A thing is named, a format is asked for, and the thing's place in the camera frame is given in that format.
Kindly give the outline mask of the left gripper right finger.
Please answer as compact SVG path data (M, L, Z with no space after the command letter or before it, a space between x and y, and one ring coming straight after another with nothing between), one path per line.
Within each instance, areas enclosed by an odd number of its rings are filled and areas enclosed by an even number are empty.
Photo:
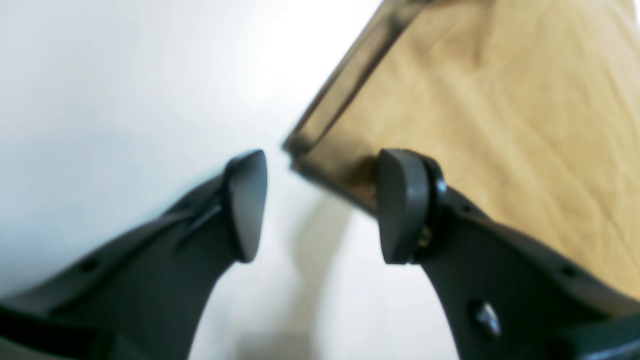
M639 302L488 217L438 162L382 149L376 218L386 264L420 265L462 360L637 360Z

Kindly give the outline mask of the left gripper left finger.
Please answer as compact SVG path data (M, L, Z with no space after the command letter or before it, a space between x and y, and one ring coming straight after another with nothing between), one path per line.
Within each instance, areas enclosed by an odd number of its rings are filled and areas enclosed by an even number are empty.
M242 153L162 215L2 298L1 358L187 359L218 280L258 253L267 188L265 153Z

